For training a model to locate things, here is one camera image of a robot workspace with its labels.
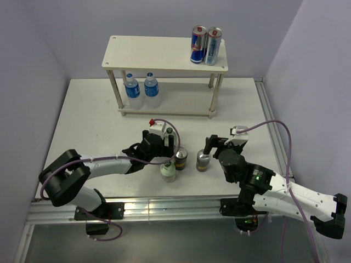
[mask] wooden shelf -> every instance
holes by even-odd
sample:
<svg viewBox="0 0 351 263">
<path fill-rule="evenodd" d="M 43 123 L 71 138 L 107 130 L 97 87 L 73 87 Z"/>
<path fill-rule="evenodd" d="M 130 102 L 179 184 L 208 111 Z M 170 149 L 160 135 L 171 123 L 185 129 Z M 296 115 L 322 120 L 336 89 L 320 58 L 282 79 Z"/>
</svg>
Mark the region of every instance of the wooden shelf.
<svg viewBox="0 0 351 263">
<path fill-rule="evenodd" d="M 213 88 L 208 87 L 205 79 L 158 79 L 158 87 L 161 96 L 161 105 L 156 109 L 148 108 L 144 92 L 144 78 L 138 78 L 141 96 L 144 106 L 140 110 L 129 107 L 129 101 L 124 89 L 123 80 L 117 79 L 124 108 L 118 109 L 126 113 L 142 114 L 169 114 L 169 115 L 204 115 L 212 116 L 216 112 L 210 112 L 210 103 L 213 96 Z"/>
<path fill-rule="evenodd" d="M 191 38 L 183 37 L 138 37 L 111 36 L 107 45 L 103 68 L 107 71 L 118 111 L 122 116 L 127 113 L 199 115 L 212 118 L 216 114 L 220 86 L 224 74 L 228 71 L 227 53 L 224 40 L 220 43 L 218 61 L 213 66 L 205 63 L 195 64 L 190 61 Z M 129 107 L 123 81 L 116 82 L 114 70 L 120 70 L 123 81 L 127 81 L 126 71 L 182 71 L 209 73 L 208 83 L 181 83 L 179 80 L 160 82 L 161 106 L 151 109 L 144 103 L 143 108 L 134 110 Z M 140 90 L 144 80 L 140 80 Z"/>
<path fill-rule="evenodd" d="M 213 66 L 190 61 L 191 38 L 111 36 L 107 45 L 105 70 L 154 70 L 226 73 L 225 42 L 222 40 L 218 62 Z"/>
</svg>

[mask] plastic bottle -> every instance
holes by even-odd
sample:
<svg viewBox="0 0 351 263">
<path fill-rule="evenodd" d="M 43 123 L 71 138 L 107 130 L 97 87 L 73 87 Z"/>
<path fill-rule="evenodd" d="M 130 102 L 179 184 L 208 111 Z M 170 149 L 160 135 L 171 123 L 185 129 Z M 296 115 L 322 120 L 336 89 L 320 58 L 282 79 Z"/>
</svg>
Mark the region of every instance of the plastic bottle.
<svg viewBox="0 0 351 263">
<path fill-rule="evenodd" d="M 135 110 L 143 107 L 143 98 L 140 96 L 139 83 L 132 74 L 127 74 L 127 81 L 124 83 L 129 100 L 129 106 Z"/>
<path fill-rule="evenodd" d="M 177 176 L 177 171 L 175 170 L 173 162 L 167 162 L 161 165 L 160 171 L 162 178 L 165 182 L 174 182 Z"/>
<path fill-rule="evenodd" d="M 154 78 L 154 74 L 148 73 L 146 80 L 144 81 L 145 94 L 146 94 L 146 104 L 150 108 L 158 108 L 161 104 L 161 98 L 158 94 L 158 82 Z"/>
</svg>

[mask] white wall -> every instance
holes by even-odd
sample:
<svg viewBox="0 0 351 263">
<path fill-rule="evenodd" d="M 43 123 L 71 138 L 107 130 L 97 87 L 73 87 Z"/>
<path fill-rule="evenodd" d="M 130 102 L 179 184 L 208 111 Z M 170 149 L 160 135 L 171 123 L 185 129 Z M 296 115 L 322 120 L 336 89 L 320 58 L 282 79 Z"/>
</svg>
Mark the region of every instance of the white wall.
<svg viewBox="0 0 351 263">
<path fill-rule="evenodd" d="M 190 37 L 197 24 L 222 28 L 229 59 L 228 76 L 263 77 L 301 2 L 23 1 L 70 78 L 107 78 L 101 62 L 111 35 Z"/>
<path fill-rule="evenodd" d="M 12 262 L 67 81 L 19 0 L 0 1 L 0 36 L 0 261 Z"/>
<path fill-rule="evenodd" d="M 266 80 L 275 118 L 291 129 L 297 181 L 319 192 L 348 197 L 350 10 L 350 0 L 304 0 Z M 349 207 L 344 238 L 324 239 L 332 262 L 350 262 L 350 211 Z"/>
</svg>

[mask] shelf top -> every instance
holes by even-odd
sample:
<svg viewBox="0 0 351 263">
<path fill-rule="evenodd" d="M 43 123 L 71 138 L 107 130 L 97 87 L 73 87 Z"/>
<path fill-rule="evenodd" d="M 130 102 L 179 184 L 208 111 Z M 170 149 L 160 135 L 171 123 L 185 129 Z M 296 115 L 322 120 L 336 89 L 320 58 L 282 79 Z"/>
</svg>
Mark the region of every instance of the shelf top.
<svg viewBox="0 0 351 263">
<path fill-rule="evenodd" d="M 103 60 L 106 70 L 157 70 L 226 73 L 227 53 L 222 39 L 213 66 L 190 61 L 191 38 L 111 36 Z"/>
</svg>

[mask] green glass bottle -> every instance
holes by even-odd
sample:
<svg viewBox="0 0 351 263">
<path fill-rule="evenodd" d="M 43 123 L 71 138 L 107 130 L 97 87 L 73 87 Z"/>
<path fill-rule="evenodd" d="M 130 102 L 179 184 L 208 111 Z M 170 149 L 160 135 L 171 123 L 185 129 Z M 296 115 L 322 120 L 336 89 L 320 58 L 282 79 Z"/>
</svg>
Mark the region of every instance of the green glass bottle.
<svg viewBox="0 0 351 263">
<path fill-rule="evenodd" d="M 162 178 L 165 182 L 174 182 L 177 176 L 176 167 L 173 162 L 167 162 L 160 168 Z"/>
</svg>

